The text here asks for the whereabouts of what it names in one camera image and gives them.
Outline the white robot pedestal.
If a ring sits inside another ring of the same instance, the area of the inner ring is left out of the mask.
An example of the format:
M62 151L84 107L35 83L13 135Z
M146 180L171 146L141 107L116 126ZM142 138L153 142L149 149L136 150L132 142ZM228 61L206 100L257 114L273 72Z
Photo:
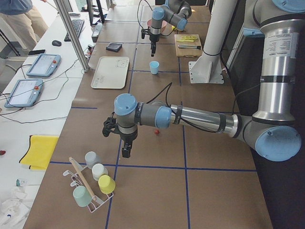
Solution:
M220 54L237 0L215 0L201 57L189 62L191 83L224 83Z

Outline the yellow cup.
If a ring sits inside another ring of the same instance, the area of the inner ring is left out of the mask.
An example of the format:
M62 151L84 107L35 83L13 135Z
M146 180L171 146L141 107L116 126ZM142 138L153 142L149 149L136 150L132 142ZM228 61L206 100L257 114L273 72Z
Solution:
M102 193L110 194L115 190L115 181L108 175L102 175L98 180L98 185Z

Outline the blue teach pendant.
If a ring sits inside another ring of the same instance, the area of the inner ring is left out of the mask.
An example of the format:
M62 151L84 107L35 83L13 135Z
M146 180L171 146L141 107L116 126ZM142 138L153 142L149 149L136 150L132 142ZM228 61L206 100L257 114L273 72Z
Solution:
M4 107L31 107L37 101L43 89L42 79L20 79L16 82Z
M30 77L49 77L61 62L58 54L39 54L26 75Z

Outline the yellow cloth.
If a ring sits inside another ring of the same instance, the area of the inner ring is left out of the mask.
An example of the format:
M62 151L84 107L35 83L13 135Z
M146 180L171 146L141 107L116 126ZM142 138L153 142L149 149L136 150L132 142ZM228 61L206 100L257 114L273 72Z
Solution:
M19 163L28 165L31 170L46 170L58 139L57 136L31 135L29 148Z

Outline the cream bear tray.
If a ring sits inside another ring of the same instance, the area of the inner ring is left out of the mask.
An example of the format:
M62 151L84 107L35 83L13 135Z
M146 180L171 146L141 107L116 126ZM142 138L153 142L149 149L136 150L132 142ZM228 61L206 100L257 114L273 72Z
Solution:
M100 57L91 88L122 89L125 87L129 66L128 57Z

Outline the wooden cutting board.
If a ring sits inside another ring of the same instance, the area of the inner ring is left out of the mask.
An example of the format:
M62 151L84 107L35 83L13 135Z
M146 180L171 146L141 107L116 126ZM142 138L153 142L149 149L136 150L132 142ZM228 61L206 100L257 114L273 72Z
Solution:
M175 34L177 57L200 57L203 53L198 34Z

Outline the black keyboard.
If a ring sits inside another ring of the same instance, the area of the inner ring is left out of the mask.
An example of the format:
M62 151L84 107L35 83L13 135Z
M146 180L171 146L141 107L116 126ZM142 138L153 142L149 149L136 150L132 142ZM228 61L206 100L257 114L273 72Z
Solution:
M72 22L73 28L76 32L76 35L79 38L79 36L81 34L81 31L82 31L82 28L83 28L83 25L84 25L84 20L83 19L73 19L71 22ZM66 33L64 41L65 42L70 42L71 41L68 33Z

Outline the aluminium frame post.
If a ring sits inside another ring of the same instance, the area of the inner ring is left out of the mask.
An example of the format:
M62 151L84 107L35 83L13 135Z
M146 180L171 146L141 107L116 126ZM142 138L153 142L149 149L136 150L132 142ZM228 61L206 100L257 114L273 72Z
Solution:
M58 9L58 12L61 16L61 19L63 21L63 24L67 30L67 33L70 37L71 43L73 45L74 51L78 57L78 60L81 63L81 66L83 68L83 71L86 73L89 70L89 65L87 62L87 59L85 57L85 54L83 53L83 50L81 48L81 44L79 42L79 38L76 34L76 31L73 27L71 18L69 16L68 10L66 8L66 6L64 5L64 3L61 0L54 0L55 5Z

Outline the mint green cup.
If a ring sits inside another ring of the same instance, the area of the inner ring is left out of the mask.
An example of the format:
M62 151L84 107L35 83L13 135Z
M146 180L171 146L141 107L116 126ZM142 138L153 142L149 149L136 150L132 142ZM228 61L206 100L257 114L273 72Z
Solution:
M73 197L79 207L86 207L92 201L92 197L85 186L77 186L73 191Z

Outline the black computer mouse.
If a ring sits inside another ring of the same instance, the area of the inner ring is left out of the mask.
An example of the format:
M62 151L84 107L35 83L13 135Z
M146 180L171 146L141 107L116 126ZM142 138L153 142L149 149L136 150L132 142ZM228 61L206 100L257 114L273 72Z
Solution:
M53 41L52 41L52 45L53 45L53 46L56 46L56 47L60 47L60 46L61 46L61 42L58 41L58 40L53 40Z

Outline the person in beige trousers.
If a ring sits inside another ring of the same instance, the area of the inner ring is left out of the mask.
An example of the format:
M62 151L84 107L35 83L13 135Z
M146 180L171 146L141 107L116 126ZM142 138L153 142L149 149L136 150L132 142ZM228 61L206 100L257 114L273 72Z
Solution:
M41 38L49 28L31 0L2 0L0 16L29 51L37 45L36 37Z

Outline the yellow plastic knife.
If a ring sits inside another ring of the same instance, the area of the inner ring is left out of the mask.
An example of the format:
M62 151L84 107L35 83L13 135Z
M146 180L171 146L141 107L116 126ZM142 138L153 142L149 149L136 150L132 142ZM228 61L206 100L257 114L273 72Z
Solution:
M176 42L195 42L195 40L175 40Z

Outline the white cup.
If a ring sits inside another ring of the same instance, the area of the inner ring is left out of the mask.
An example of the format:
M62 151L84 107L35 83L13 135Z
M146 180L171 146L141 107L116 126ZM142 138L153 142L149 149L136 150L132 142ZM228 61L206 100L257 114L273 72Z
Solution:
M95 181L98 181L99 178L103 175L108 175L108 170L107 168L101 164L101 163L97 163L95 164L93 167L92 167L92 176L93 176L93 179Z

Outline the grey cup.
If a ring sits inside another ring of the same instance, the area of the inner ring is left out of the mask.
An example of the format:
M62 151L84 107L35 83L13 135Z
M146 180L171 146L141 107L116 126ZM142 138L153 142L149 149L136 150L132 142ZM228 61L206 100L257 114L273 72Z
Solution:
M86 153L85 161L89 169L92 169L95 164L102 163L101 158L93 151Z

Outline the pink bowl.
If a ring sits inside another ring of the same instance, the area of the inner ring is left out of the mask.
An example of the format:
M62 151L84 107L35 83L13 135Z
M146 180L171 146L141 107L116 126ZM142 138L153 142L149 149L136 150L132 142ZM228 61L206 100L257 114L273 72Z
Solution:
M159 35L164 32L167 22L163 20L150 19L147 21L147 25L150 29L151 34Z

